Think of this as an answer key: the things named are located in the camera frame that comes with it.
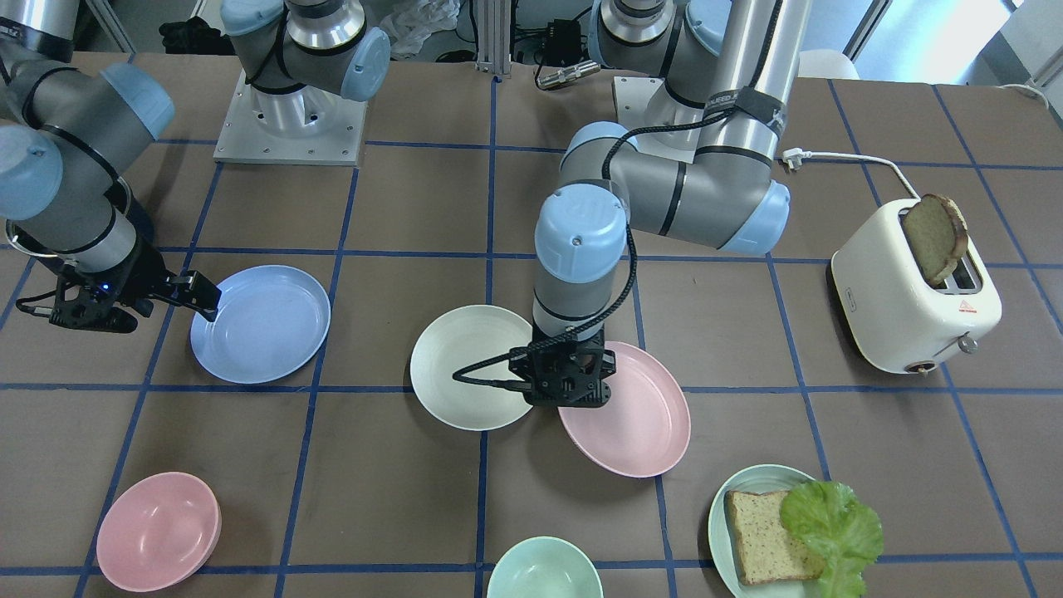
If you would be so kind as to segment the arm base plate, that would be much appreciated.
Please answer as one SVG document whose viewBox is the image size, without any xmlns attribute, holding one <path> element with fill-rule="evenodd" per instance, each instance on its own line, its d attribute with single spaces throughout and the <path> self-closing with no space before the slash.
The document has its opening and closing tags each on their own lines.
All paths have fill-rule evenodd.
<svg viewBox="0 0 1063 598">
<path fill-rule="evenodd" d="M 309 86 L 287 95 L 261 92 L 240 72 L 213 158 L 355 167 L 360 163 L 367 107 L 367 102 Z"/>
<path fill-rule="evenodd" d="M 705 103 L 718 92 L 713 78 L 615 76 L 615 121 L 625 129 L 694 124 L 705 117 Z M 642 134 L 634 137 L 640 151 L 660 158 L 693 163 L 705 147 L 703 130 Z"/>
</svg>

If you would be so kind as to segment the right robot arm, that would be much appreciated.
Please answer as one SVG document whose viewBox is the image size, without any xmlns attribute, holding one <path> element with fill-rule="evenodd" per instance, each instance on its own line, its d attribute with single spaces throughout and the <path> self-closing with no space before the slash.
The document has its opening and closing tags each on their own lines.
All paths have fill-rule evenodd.
<svg viewBox="0 0 1063 598">
<path fill-rule="evenodd" d="M 56 275 L 53 289 L 17 309 L 109 334 L 133 332 L 156 301 L 216 321 L 220 289 L 196 270 L 167 268 L 144 209 L 130 193 L 116 200 L 126 169 L 174 120 L 174 102 L 130 63 L 79 71 L 72 22 L 48 8 L 2 4 L 2 219 Z M 326 117 L 315 106 L 299 125 L 279 107 L 307 91 L 364 102 L 387 75 L 389 35 L 358 1 L 223 1 L 219 16 L 267 131 L 321 129 Z"/>
</svg>

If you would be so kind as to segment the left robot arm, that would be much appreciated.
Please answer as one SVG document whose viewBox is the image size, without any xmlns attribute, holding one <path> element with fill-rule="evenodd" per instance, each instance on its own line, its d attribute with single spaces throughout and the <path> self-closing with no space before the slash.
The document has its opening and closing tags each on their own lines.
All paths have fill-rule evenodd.
<svg viewBox="0 0 1063 598">
<path fill-rule="evenodd" d="M 632 230 L 762 255 L 781 238 L 789 192 L 772 178 L 808 1 L 598 1 L 589 47 L 607 66 L 661 80 L 634 129 L 578 130 L 536 221 L 534 336 L 508 368 L 535 406 L 608 401 L 615 353 L 603 323 L 635 280 Z M 615 264 L 628 280 L 612 298 Z"/>
</svg>

